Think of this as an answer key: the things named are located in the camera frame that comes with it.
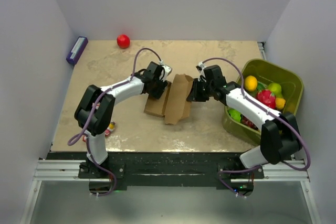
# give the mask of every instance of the green bin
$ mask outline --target green bin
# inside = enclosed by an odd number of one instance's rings
[[[261,59],[248,61],[242,73],[244,78],[254,76],[266,85],[272,82],[280,84],[283,98],[286,100],[283,113],[289,111],[296,114],[303,92],[303,83],[295,73]],[[254,145],[260,145],[261,133],[233,120],[227,112],[227,107],[224,108],[222,124],[224,129],[235,137]]]

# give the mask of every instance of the purple box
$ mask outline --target purple box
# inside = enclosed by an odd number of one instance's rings
[[[78,37],[76,43],[72,47],[71,52],[67,56],[67,62],[73,66],[76,65],[88,42],[89,41],[87,37]]]

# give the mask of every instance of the gray floor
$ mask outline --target gray floor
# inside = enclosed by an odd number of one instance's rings
[[[300,183],[255,185],[246,200],[228,190],[129,187],[96,198],[87,182],[43,182],[31,223],[311,223]]]

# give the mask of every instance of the red ball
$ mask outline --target red ball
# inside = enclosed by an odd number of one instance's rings
[[[130,43],[130,38],[125,34],[121,34],[117,37],[117,44],[120,48],[128,48],[130,46]]]

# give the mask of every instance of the wooden tabletop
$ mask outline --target wooden tabletop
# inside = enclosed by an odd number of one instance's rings
[[[80,99],[91,84],[108,86],[127,78],[132,72],[134,56],[142,47],[155,50],[173,68],[169,81],[177,73],[197,77],[195,66],[210,57],[224,57],[240,69],[248,60],[261,58],[255,41],[134,40],[123,50],[114,40],[91,40],[73,70],[52,151],[86,151],[82,141],[67,145],[69,138],[80,131],[73,117]],[[146,68],[150,61],[157,62],[155,55],[142,52],[136,69]],[[221,61],[210,64],[220,65],[227,81],[237,79],[238,73],[229,64]],[[189,118],[177,125],[165,125],[163,118],[143,113],[146,100],[146,94],[137,95],[114,108],[112,118],[116,129],[106,138],[108,151],[243,152],[252,147],[223,129],[224,106],[220,102],[211,99],[206,103],[192,103]]]

